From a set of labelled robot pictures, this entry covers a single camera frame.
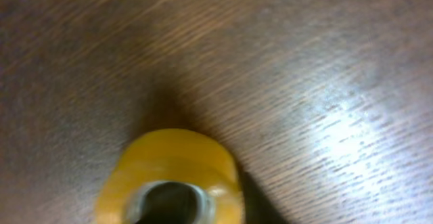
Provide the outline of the yellow tape roll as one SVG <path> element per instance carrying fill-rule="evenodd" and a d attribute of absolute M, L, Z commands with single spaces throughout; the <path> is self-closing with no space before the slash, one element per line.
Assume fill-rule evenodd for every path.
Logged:
<path fill-rule="evenodd" d="M 95 203 L 95 222 L 137 223 L 150 213 L 155 190 L 186 187 L 196 203 L 192 223 L 240 224 L 244 195 L 233 155 L 219 142 L 186 129 L 146 133 L 125 149 Z"/>

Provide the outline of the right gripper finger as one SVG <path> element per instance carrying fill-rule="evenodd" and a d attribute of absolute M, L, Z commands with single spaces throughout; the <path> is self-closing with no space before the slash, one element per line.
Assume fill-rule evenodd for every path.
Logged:
<path fill-rule="evenodd" d="M 288 224 L 249 172 L 242 173 L 247 224 Z"/>

